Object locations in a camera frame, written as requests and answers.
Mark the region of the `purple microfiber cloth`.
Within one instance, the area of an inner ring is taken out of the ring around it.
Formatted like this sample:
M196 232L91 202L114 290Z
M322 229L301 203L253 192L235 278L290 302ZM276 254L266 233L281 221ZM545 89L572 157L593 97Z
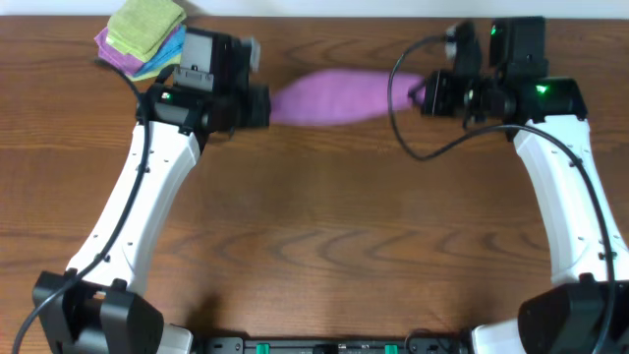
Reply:
M365 122L412 105L408 96L424 77L382 71L326 69L307 74L271 97L273 125L326 127Z

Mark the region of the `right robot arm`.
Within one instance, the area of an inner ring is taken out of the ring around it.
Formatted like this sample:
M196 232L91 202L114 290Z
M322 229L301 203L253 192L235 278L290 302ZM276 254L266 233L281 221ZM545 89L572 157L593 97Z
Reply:
M589 113L571 78L548 73L541 17L493 22L488 55L474 25L438 37L453 66L409 95L429 116L497 120L533 183L551 258L552 288L515 319L476 327L474 353L624 353L628 248L605 197Z

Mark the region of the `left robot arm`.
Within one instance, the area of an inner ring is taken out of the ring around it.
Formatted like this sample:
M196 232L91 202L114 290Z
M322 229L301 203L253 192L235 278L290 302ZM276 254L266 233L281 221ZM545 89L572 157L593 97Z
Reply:
M130 150L105 208L62 273L43 272L31 322L54 353L188 353L192 333L144 297L157 240L210 135L270 122L269 90L254 85L253 38L189 28L179 63L138 92Z

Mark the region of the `blue folded cloth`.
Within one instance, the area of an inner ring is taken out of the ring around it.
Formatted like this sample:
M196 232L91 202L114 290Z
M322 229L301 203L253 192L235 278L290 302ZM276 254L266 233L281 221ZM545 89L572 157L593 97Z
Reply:
M160 66L164 62L168 61L173 56L178 54L182 54L183 45L186 35L186 27L184 25L179 25L177 28L168 36L168 38L162 43L161 47L155 53L155 55L146 62L133 76L137 73L143 74L149 70L154 69L157 66Z

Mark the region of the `bottom green folded cloth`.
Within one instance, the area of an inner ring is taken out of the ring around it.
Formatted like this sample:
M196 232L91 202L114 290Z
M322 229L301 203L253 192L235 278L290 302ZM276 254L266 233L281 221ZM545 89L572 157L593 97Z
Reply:
M157 77L160 72L165 69L168 66L171 65L179 65L181 61L181 55L178 54L176 56L173 56L172 58L170 58L168 61L164 62L163 64L161 64L160 66L155 67L152 70L149 70L143 74L137 73L135 76L129 76L129 79L132 82L139 82L139 81L144 81L144 80L148 80L151 78L155 78Z

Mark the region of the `green folded cloth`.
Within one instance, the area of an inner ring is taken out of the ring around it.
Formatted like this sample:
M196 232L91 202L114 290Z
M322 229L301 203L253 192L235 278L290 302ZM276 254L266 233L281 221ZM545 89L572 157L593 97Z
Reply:
M120 53L147 62L186 17L171 0L127 0L110 17L105 41Z
M164 62L163 64L161 64L160 66L155 67L152 70L149 70L143 74L137 73L135 76L129 76L129 79L132 82L139 82L139 81L144 81L144 80L148 80L151 78L155 78L157 77L160 72L165 69L168 66L171 65L179 65L181 61L181 55L178 54L176 56L173 56L172 58L170 58L168 61Z

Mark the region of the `purple folded cloth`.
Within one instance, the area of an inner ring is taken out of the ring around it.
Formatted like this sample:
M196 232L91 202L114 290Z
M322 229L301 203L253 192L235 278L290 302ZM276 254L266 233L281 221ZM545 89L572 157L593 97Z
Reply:
M148 62L155 55L154 54L148 61L143 62L131 54L122 54L107 42L107 34L108 29L103 29L94 38L94 41L98 46L98 56L123 71L128 78L129 76L135 74L146 62Z

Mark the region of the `top green folded cloth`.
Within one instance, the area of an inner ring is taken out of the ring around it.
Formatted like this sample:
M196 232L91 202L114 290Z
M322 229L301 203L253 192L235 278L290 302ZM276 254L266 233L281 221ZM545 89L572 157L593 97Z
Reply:
M110 17L105 41L120 53L147 62L186 17L171 0L127 0Z

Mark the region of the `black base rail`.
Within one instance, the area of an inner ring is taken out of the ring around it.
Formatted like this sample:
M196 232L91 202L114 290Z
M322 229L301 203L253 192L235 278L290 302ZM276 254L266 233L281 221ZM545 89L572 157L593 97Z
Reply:
M245 338L196 339L194 354L468 354L465 339L415 334L407 338Z

